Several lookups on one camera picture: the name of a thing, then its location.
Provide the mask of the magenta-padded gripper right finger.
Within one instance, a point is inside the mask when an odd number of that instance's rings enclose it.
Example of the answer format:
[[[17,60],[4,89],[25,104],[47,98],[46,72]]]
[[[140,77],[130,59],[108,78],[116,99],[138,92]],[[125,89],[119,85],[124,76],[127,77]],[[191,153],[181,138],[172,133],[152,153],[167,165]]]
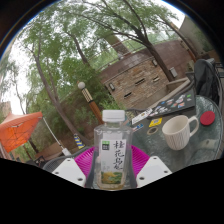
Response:
[[[171,174],[158,156],[149,156],[136,146],[132,148],[132,168],[138,188]]]

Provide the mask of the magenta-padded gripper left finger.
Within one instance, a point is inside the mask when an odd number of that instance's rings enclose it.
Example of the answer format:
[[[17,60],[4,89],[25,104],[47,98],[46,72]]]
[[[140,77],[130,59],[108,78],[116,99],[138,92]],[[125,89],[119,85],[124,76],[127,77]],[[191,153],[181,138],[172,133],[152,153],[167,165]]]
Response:
[[[66,158],[53,174],[84,187],[92,167],[93,153],[94,148],[89,148],[76,158]]]

